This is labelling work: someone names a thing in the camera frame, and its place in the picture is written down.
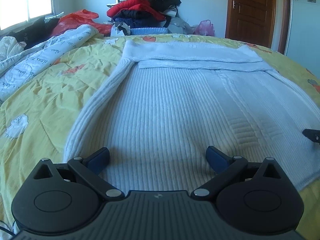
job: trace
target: pink plastic bag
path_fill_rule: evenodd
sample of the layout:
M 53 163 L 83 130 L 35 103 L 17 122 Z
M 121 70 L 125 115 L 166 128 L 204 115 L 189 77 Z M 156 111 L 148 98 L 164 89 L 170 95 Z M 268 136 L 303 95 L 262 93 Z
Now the pink plastic bag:
M 210 20 L 201 21 L 198 27 L 196 27 L 193 34 L 202 36 L 214 36 L 213 24 L 211 24 Z

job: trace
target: red jacket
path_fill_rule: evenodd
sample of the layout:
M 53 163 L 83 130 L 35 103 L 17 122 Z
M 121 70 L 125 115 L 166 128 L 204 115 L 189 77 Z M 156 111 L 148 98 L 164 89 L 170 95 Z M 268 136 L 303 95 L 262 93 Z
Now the red jacket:
M 164 21 L 165 17 L 161 13 L 155 11 L 150 7 L 150 2 L 148 0 L 127 0 L 121 3 L 116 4 L 115 6 L 111 7 L 107 11 L 107 16 L 112 18 L 115 16 L 119 11 L 126 9 L 126 10 L 138 10 L 138 11 L 147 11 L 153 15 L 155 19 L 158 21 Z

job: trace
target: red plastic bag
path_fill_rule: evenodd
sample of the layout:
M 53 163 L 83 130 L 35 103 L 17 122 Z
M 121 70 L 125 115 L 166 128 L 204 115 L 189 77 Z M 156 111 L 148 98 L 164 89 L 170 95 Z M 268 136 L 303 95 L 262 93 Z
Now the red plastic bag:
M 193 34 L 202 36 L 214 36 L 213 24 L 211 24 L 210 20 L 201 21 L 200 24 L 196 27 Z
M 89 24 L 95 27 L 101 34 L 109 34 L 111 32 L 112 25 L 99 24 L 92 20 L 98 17 L 99 14 L 88 11 L 86 9 L 65 15 L 59 20 L 59 23 L 53 29 L 51 36 L 57 36 L 63 34 L 67 30 L 76 29 L 82 24 Z

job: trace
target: window frame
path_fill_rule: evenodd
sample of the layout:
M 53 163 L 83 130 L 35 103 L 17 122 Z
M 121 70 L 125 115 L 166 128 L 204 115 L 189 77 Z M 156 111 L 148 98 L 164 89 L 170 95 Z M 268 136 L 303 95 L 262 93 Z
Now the window frame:
M 37 21 L 38 19 L 40 19 L 41 17 L 50 17 L 50 16 L 54 16 L 55 15 L 55 11 L 54 11 L 54 4 L 53 4 L 53 0 L 51 0 L 51 13 L 50 14 L 46 14 L 46 15 L 41 15 L 38 17 L 34 17 L 34 18 L 30 18 L 29 16 L 29 9 L 28 9 L 28 20 L 24 21 L 22 23 L 17 23 L 15 25 L 9 26 L 3 30 L 0 30 L 0 36 L 5 35 L 8 32 L 12 32 L 12 31 L 20 31 L 23 30 L 24 28 L 32 25 L 35 21 Z

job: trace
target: plastic bag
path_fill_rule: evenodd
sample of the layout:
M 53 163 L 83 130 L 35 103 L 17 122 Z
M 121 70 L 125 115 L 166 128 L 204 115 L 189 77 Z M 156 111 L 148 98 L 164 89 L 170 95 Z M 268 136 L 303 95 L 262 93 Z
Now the plastic bag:
M 213 24 L 211 24 L 210 20 L 201 21 L 200 24 L 196 27 L 193 34 L 202 36 L 214 36 Z
M 79 10 L 65 15 L 59 20 L 58 25 L 53 29 L 51 36 L 58 36 L 67 30 L 76 29 L 82 24 L 89 24 L 95 27 L 101 34 L 110 34 L 112 25 L 99 24 L 92 19 L 99 17 L 99 14 L 88 11 L 86 9 Z
M 168 29 L 171 33 L 193 34 L 188 23 L 178 17 L 172 17 Z
M 125 35 L 130 35 L 130 27 L 125 23 L 116 22 L 111 28 L 110 37 L 120 37 Z

